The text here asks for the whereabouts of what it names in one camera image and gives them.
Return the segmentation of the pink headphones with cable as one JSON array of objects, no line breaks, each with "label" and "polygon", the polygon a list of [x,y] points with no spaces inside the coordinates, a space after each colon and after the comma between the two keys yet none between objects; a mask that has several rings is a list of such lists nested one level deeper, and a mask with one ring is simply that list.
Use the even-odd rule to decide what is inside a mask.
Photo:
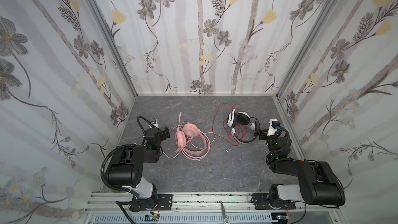
[{"label": "pink headphones with cable", "polygon": [[[178,116],[178,125],[172,128],[176,130],[175,143],[177,146],[176,155],[173,157],[163,153],[168,159],[176,159],[182,153],[187,159],[192,161],[200,161],[204,159],[210,152],[211,145],[216,139],[214,132],[203,132],[195,124],[181,121],[182,112]],[[203,146],[195,146],[193,140],[200,138]]]}]

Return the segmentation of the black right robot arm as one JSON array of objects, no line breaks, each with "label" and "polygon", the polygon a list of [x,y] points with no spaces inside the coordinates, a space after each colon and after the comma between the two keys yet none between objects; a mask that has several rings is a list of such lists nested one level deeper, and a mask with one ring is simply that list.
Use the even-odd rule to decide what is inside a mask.
[{"label": "black right robot arm", "polygon": [[259,140],[266,141],[269,150],[265,159],[268,168],[273,173],[294,176],[298,180],[294,185],[273,184],[268,193],[271,206],[301,202],[337,208],[345,204],[344,187],[327,162],[289,156],[292,140],[286,129],[261,130]]}]

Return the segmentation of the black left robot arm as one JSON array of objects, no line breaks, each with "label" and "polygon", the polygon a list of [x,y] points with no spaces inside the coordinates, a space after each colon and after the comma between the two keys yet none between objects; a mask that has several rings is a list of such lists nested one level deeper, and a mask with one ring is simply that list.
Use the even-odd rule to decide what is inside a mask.
[{"label": "black left robot arm", "polygon": [[153,211],[160,206],[157,188],[143,177],[143,168],[145,163],[159,161],[163,155],[161,144],[170,138],[168,126],[159,128],[156,119],[138,116],[136,120],[143,131],[142,143],[117,146],[104,158],[100,169],[101,180],[107,188],[132,196],[129,201],[116,201],[124,213],[126,208],[139,212]]}]

